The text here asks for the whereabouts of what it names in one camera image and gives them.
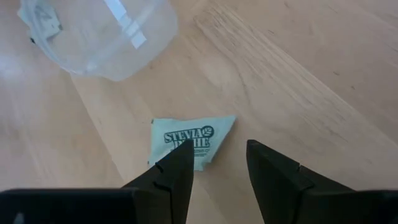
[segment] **label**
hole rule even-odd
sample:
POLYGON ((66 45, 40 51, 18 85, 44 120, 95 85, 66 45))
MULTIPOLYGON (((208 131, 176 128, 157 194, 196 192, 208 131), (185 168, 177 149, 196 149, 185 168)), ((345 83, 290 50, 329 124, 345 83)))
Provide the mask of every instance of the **label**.
POLYGON ((195 157, 203 157, 210 151, 210 139, 214 135, 214 128, 206 125, 202 128, 186 129, 181 131, 173 131, 164 134, 164 143, 174 143, 174 149, 179 147, 185 140, 193 140, 193 148, 195 149, 195 157))
POLYGON ((127 10, 120 0, 104 0, 122 30, 131 38, 132 45, 138 49, 147 39, 139 29, 139 24, 127 15, 127 10))

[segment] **table surface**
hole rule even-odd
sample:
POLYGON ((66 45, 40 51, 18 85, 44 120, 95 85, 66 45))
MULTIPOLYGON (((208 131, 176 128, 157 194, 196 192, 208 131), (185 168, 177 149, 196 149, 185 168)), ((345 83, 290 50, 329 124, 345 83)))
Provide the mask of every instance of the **table surface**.
POLYGON ((148 169, 152 118, 238 118, 196 172, 189 223, 262 223, 257 139, 357 190, 396 189, 398 3, 171 0, 178 35, 134 76, 71 77, 0 2, 0 188, 119 187, 148 169))

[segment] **paper packet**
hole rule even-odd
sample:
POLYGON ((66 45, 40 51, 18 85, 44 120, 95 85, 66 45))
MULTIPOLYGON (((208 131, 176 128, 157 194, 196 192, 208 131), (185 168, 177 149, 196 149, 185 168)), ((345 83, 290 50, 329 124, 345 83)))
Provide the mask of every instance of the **paper packet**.
POLYGON ((149 164, 153 166, 185 140, 192 139, 195 150, 194 168, 203 170, 205 164, 213 159, 235 119, 235 116, 189 121, 153 119, 149 164))

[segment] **plastic container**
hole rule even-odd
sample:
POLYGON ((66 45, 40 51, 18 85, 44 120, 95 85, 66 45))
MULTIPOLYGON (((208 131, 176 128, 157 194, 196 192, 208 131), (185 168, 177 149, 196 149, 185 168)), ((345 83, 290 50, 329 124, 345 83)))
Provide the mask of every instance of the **plastic container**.
POLYGON ((120 81, 156 57, 177 33, 168 0, 21 0, 32 38, 46 56, 79 76, 120 81), (59 31, 44 27, 52 7, 59 31))

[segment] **light blue packet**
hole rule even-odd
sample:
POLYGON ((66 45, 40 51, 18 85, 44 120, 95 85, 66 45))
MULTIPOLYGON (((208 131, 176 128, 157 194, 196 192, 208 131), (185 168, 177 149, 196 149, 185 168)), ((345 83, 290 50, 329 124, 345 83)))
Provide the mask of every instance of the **light blue packet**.
POLYGON ((210 163, 225 136, 235 122, 235 116, 202 118, 190 121, 154 119, 152 121, 151 153, 153 166, 185 140, 192 139, 195 150, 195 170, 203 170, 210 163))

